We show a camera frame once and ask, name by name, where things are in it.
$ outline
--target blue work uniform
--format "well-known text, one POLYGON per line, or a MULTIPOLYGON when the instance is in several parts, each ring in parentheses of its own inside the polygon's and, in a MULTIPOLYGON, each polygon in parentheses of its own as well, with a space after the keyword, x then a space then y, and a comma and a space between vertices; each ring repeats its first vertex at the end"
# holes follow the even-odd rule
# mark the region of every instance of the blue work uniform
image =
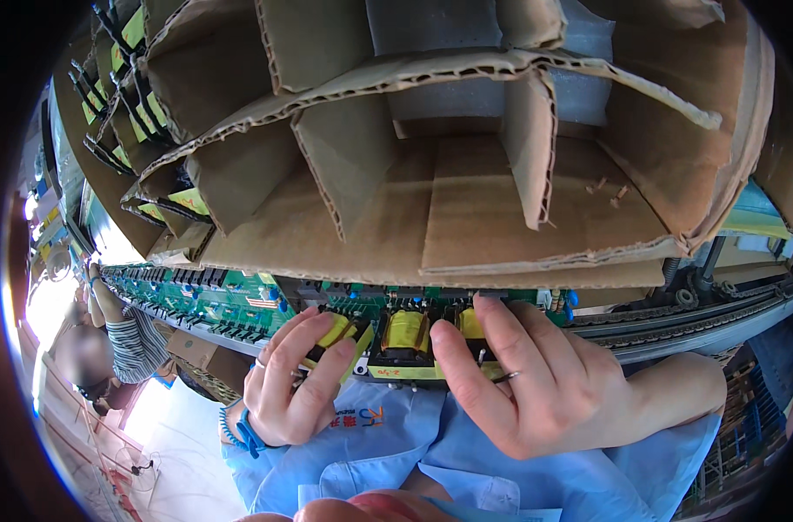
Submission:
POLYGON ((562 509, 561 520, 668 520, 710 450, 710 414, 620 448, 516 460, 449 393, 348 381, 336 417, 307 444, 253 459, 223 444, 250 513, 293 516, 313 499, 399 489, 415 466, 458 505, 498 514, 562 509))

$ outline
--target shirt logo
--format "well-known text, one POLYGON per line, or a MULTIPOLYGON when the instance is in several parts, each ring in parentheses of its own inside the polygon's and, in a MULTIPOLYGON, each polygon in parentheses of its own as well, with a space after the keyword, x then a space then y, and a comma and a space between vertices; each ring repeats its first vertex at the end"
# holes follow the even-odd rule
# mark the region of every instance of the shirt logo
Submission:
POLYGON ((345 409, 336 412, 336 417, 330 421, 331 428, 370 428, 371 426, 381 426, 385 422, 385 412, 380 406, 379 410, 372 408, 361 408, 358 412, 355 409, 345 409))

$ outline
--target striped shirt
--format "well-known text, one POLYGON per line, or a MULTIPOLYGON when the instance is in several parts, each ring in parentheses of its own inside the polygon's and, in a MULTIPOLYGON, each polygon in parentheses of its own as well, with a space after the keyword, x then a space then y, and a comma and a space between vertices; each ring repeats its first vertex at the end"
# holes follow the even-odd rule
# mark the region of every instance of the striped shirt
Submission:
POLYGON ((113 344, 113 371, 119 381, 135 384, 153 375, 170 358, 168 342, 153 326, 153 319, 133 307, 123 309, 124 321, 107 322, 113 344))

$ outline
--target person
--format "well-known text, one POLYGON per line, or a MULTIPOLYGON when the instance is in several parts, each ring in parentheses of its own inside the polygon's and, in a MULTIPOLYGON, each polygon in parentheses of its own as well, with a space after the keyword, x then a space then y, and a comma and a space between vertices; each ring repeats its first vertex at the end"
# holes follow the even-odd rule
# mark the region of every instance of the person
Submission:
POLYGON ((337 396, 352 340, 291 391, 332 320, 308 308, 279 329, 220 412, 244 520, 670 519, 720 425, 720 365, 679 353, 625 378, 610 350, 530 304, 473 304, 506 382, 441 320, 448 392, 348 380, 337 396))
POLYGON ((110 378, 125 384, 149 378, 170 358, 167 339, 149 315, 110 291, 98 263, 89 265, 88 287, 91 324, 70 328, 53 350, 63 376, 80 387, 95 387, 110 378))

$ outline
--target hand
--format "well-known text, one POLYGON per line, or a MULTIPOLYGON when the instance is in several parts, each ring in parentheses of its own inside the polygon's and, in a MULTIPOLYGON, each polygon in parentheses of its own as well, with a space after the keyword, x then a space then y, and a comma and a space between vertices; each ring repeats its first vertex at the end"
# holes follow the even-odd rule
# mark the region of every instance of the hand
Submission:
POLYGON ((460 331, 448 321, 431 330, 434 355, 457 402, 505 454, 525 459, 599 445, 617 409, 630 408, 632 390, 610 350, 564 333, 526 302, 475 296, 477 319, 512 396, 475 364, 460 331))
POLYGON ((89 279, 101 277, 101 266, 98 263, 89 263, 89 279))
POLYGON ((269 446, 305 444, 336 416, 333 400, 339 380, 356 352, 353 339, 343 339, 324 352, 316 369, 292 392, 292 372, 307 353, 332 328, 332 314, 315 307, 289 319, 266 345, 255 366, 245 376, 243 402, 249 422, 269 446))

